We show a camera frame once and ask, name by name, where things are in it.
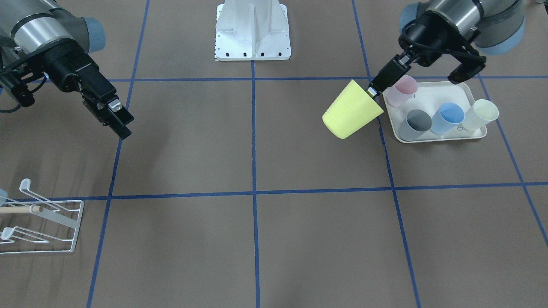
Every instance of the tray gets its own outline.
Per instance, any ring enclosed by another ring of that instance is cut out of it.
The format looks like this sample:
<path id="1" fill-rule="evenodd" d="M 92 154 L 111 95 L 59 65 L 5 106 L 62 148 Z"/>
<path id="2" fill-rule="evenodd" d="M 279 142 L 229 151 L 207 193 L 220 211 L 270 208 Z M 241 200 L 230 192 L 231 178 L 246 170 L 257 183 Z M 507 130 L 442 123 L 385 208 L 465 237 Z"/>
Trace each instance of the tray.
<path id="1" fill-rule="evenodd" d="M 394 136 L 403 143 L 418 143 L 447 140 L 466 140 L 480 139 L 487 135 L 487 127 L 482 126 L 476 130 L 466 130 L 457 126 L 443 135 L 434 134 L 432 131 L 424 133 L 413 141 L 405 141 L 399 138 L 397 132 L 399 126 L 405 119 L 407 113 L 413 109 L 421 109 L 427 112 L 431 117 L 434 116 L 438 108 L 445 102 L 454 102 L 459 105 L 464 112 L 475 102 L 470 88 L 465 83 L 452 84 L 448 81 L 441 82 L 419 82 L 419 89 L 405 104 L 401 107 L 393 107 L 386 102 L 387 91 L 383 92 L 384 102 L 392 124 Z"/>

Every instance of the drying rack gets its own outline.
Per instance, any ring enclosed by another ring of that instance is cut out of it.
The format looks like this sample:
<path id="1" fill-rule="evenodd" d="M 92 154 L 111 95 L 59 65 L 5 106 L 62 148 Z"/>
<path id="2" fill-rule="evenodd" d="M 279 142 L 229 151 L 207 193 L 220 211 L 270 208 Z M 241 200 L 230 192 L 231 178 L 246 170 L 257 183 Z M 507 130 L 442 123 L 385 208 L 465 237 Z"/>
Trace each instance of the drying rack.
<path id="1" fill-rule="evenodd" d="M 23 226 L 6 226 L 0 231 L 0 254 L 73 252 L 82 222 L 82 200 L 51 201 L 30 189 L 31 180 L 24 179 L 19 191 L 35 201 L 19 202 L 3 196 L 0 199 L 0 218 L 5 215 L 31 215 L 41 220 L 41 225 L 52 222 L 66 230 L 66 236 L 51 235 Z"/>

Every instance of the gray cup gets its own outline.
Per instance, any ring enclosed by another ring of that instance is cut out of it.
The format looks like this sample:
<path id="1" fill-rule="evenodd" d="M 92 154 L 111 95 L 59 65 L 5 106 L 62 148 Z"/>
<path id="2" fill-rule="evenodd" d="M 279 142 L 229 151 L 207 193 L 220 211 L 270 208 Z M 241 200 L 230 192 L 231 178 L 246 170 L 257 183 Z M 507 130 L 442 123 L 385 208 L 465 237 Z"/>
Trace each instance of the gray cup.
<path id="1" fill-rule="evenodd" d="M 413 109 L 398 129 L 398 136 L 405 141 L 413 141 L 432 127 L 432 118 L 423 110 Z"/>

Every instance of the white plastic stand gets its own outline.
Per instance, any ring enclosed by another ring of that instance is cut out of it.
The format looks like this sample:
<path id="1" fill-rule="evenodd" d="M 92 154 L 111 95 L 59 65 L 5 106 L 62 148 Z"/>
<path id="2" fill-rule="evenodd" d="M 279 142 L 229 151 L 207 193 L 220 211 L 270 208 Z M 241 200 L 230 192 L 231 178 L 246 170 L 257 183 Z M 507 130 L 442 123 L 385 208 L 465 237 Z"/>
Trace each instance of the white plastic stand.
<path id="1" fill-rule="evenodd" d="M 287 7 L 278 0 L 226 0 L 217 7 L 215 59 L 288 60 Z"/>
<path id="2" fill-rule="evenodd" d="M 82 222 L 82 213 L 84 202 L 82 200 L 51 201 L 45 197 L 30 190 L 31 180 L 24 179 L 19 186 L 19 191 L 32 197 L 34 202 L 18 202 L 8 197 L 2 197 L 0 203 L 0 218 L 6 214 L 31 214 L 65 226 L 68 229 L 66 237 L 53 236 L 44 232 L 27 229 L 21 226 L 7 226 L 0 232 L 0 254 L 20 254 L 20 253 L 47 253 L 47 252 L 72 252 L 76 247 L 78 232 Z M 9 250 L 10 244 L 14 246 L 17 242 L 23 241 L 34 243 L 35 245 L 22 246 L 25 249 Z"/>

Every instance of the white mounting bracket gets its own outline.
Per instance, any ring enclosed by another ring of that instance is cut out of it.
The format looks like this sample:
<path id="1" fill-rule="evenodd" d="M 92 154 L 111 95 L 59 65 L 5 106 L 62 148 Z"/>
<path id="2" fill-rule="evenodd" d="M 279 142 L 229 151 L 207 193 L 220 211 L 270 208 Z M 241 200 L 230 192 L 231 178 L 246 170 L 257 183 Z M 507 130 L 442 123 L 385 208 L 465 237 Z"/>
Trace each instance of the white mounting bracket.
<path id="1" fill-rule="evenodd" d="M 278 0 L 226 0 L 217 7 L 215 59 L 288 60 L 287 7 Z"/>

